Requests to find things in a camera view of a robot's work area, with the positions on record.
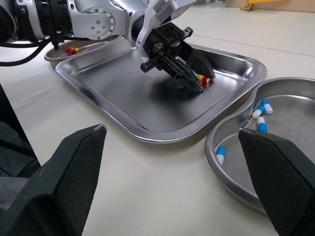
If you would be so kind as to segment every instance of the pill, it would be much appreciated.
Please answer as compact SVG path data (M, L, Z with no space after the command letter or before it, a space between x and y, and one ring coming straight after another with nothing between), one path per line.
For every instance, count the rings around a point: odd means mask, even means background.
M257 118L260 117L264 112L265 112L265 107L264 107L264 106L259 106L259 107L252 113L252 117L253 117L254 119L257 119Z
M261 100L261 105L264 106L266 113L271 114L274 110L272 109L269 101L267 99Z
M198 75L198 80L202 81L203 83L209 83L210 79L203 76L203 75Z
M216 156L217 156L219 163L222 165L224 162L224 157L225 157L225 148L222 146L218 147L217 152L216 152Z
M258 123L258 131L264 132L264 133L268 132L266 121L265 121L264 117L258 117L257 123Z

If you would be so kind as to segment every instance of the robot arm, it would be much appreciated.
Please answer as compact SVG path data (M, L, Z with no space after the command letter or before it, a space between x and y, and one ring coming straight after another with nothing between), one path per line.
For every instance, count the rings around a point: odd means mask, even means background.
M0 0L0 46L12 47L8 44L12 40L41 45L39 40L49 38L58 50L65 39L102 40L121 35L149 59L141 65L144 72L156 67L182 79L185 87L201 91L195 73L212 79L213 70L184 42L192 30L183 31L170 22L194 3L155 0L148 7L143 0ZM201 69L197 59L204 65Z

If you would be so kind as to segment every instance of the white tabletop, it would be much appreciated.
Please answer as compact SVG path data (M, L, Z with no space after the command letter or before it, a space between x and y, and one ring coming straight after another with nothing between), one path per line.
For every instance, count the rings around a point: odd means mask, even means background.
M264 22L278 24L266 27ZM311 22L310 13L245 13L218 4L194 6L176 20L195 30L188 42L255 58L268 68L268 79L315 79ZM17 60L30 52L1 48L0 59ZM247 209L223 189L206 159L207 131L163 148L138 141L67 84L44 61L44 53L25 65L0 68L0 83L41 164L67 135L98 123L107 126L84 236L277 235L267 217Z

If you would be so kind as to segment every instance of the blue and white capsule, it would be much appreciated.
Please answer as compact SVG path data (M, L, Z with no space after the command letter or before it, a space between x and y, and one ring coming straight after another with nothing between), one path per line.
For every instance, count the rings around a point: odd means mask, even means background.
M221 165L223 165L224 157L225 157L225 148L220 146L216 152L217 159Z
M258 131L264 132L264 133L268 132L268 128L267 128L266 121L265 121L264 117L258 117L257 123L258 123Z
M260 117L262 114L264 114L265 112L265 107L264 106L259 106L257 107L257 109L252 113L252 117L254 119L257 119L258 117Z
M262 99L260 103L264 106L266 113L271 114L274 111L267 99Z

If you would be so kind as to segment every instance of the kidney-shaped tray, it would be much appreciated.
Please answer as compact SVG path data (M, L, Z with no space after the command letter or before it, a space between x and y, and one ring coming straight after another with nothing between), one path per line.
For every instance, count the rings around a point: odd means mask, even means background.
M264 114L268 133L291 140L315 164L315 80L278 78L255 87L235 113L222 119L206 140L209 164L229 193L247 206L264 213L253 188L237 131L241 127L257 129L251 117L260 100L267 98L273 113ZM223 165L216 158L218 146L225 147Z
M145 59L121 38L61 62L56 71L130 135L147 142L177 142L197 133L267 75L254 59L192 46L211 61L216 79L190 100L152 96L154 84L169 75L157 69L143 73Z

